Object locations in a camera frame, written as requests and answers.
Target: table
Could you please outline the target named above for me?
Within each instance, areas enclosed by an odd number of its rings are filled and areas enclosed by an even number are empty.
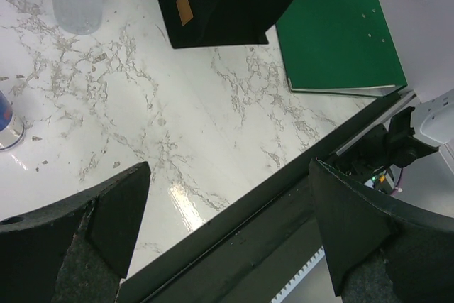
[[[51,0],[0,0],[0,90],[26,125],[0,154],[0,220],[146,160],[130,277],[371,102],[291,94],[267,35],[173,50],[157,0],[104,0],[88,36],[61,31]]]

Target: can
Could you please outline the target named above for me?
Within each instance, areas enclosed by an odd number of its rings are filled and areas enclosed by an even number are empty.
[[[21,142],[24,131],[21,119],[14,114],[11,103],[0,92],[0,151]]]

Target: gray floor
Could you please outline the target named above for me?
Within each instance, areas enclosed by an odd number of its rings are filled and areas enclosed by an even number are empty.
[[[340,297],[334,296],[328,266],[324,257],[301,283],[290,292],[283,303],[342,303]]]

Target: black metal object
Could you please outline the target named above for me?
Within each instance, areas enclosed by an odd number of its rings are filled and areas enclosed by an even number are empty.
[[[0,222],[0,302],[115,302],[150,186],[142,163]]]
[[[330,160],[399,98],[374,101],[125,281],[118,303],[269,302],[321,246],[310,160]]]
[[[309,181],[334,291],[345,303],[454,302],[454,219],[317,160]]]
[[[366,182],[371,174],[387,170],[391,165],[404,168],[416,159],[438,151],[414,137],[408,107],[392,117],[389,129],[375,126],[333,164],[358,182]]]

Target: white marble tabletop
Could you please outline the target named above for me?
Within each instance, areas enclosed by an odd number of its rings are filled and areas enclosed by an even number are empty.
[[[173,50],[157,0],[104,0],[89,36],[60,30],[51,0],[0,0],[0,90],[26,124],[0,153],[0,220],[146,160],[131,276],[370,102],[291,94],[268,38]]]

